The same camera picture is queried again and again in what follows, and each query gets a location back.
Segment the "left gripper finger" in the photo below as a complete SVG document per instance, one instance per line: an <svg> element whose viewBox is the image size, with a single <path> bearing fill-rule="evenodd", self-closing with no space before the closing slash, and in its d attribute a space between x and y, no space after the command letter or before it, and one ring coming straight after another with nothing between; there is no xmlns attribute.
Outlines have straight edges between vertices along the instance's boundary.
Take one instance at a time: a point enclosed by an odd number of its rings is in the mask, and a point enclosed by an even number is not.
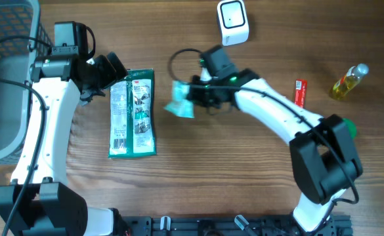
<svg viewBox="0 0 384 236"><path fill-rule="evenodd" d="M97 89L86 89L81 92L79 105L85 106L93 100L94 96L105 96L105 93L102 90Z"/></svg>
<svg viewBox="0 0 384 236"><path fill-rule="evenodd" d="M117 81L124 80L128 76L128 71L125 68L125 66L121 63L121 60L116 55L116 53L115 52L108 53L107 59L114 69L114 75L116 77L116 80Z"/></svg>

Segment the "mint green plastic packet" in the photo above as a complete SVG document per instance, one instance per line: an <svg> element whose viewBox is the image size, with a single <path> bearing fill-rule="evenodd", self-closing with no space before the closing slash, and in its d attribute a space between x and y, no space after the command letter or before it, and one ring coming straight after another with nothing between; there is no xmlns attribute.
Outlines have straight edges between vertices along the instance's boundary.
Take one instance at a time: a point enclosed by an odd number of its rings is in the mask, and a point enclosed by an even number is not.
<svg viewBox="0 0 384 236"><path fill-rule="evenodd" d="M189 94L190 86L180 81L173 81L172 101L166 106L165 110L177 117L194 118L194 105L186 97Z"/></svg>

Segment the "green 3M product package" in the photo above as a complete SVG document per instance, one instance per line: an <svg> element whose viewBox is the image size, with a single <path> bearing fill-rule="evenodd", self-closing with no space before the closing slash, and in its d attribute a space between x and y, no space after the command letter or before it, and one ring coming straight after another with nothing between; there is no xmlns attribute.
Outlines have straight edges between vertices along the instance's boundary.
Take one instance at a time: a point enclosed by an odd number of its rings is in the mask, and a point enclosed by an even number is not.
<svg viewBox="0 0 384 236"><path fill-rule="evenodd" d="M110 87L110 159L156 154L153 128L154 70L132 69Z"/></svg>

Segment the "red toothpaste box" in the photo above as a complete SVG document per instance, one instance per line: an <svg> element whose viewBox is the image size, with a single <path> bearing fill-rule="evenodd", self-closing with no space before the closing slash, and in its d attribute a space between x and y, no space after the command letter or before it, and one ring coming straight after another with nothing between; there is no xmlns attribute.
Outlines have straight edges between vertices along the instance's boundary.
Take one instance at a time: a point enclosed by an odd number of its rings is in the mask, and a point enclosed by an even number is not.
<svg viewBox="0 0 384 236"><path fill-rule="evenodd" d="M294 104L301 108L305 106L307 85L308 83L306 80L298 79L295 81Z"/></svg>

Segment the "yellow liquid Vim bottle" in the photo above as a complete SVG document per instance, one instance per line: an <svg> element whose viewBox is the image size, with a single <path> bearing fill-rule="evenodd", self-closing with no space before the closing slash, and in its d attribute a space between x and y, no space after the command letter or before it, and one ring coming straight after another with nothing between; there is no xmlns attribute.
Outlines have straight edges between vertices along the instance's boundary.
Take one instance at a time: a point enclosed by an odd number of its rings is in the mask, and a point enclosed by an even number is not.
<svg viewBox="0 0 384 236"><path fill-rule="evenodd" d="M342 100L346 95L357 86L369 73L366 64L358 64L351 67L346 74L340 78L331 88L330 97L334 100Z"/></svg>

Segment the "green lid jar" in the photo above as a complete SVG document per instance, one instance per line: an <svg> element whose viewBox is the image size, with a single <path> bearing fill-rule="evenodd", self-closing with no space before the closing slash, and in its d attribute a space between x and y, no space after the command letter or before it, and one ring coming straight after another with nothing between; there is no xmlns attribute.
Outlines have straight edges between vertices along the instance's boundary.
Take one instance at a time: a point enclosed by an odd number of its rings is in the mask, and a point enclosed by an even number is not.
<svg viewBox="0 0 384 236"><path fill-rule="evenodd" d="M350 132L351 138L355 139L355 137L357 135L356 125L350 119L347 119L347 118L343 118L343 121L345 122L345 124L346 124L346 126Z"/></svg>

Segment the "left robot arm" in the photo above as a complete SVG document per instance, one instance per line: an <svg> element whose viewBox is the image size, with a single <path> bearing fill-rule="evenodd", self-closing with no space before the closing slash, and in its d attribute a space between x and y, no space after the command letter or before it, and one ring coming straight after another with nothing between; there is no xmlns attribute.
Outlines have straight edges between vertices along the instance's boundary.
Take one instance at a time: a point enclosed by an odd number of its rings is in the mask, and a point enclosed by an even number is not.
<svg viewBox="0 0 384 236"><path fill-rule="evenodd" d="M75 109L103 96L127 76L119 58L95 54L92 29L54 25L54 44L31 66L32 108L22 154L11 182L0 186L3 233L15 235L124 235L115 208L89 207L67 186L66 157Z"/></svg>

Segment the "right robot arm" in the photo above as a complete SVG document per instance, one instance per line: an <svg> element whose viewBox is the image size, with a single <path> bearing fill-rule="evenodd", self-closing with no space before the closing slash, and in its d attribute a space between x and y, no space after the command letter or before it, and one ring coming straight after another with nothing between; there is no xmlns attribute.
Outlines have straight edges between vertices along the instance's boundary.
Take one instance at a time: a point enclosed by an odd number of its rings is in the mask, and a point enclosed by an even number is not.
<svg viewBox="0 0 384 236"><path fill-rule="evenodd" d="M187 100L207 109L229 103L288 145L301 191L292 212L300 231L315 235L325 228L334 206L359 202L355 181L364 170L343 118L323 117L294 104L250 69L238 70L220 45L200 53L200 66L202 73L193 76Z"/></svg>

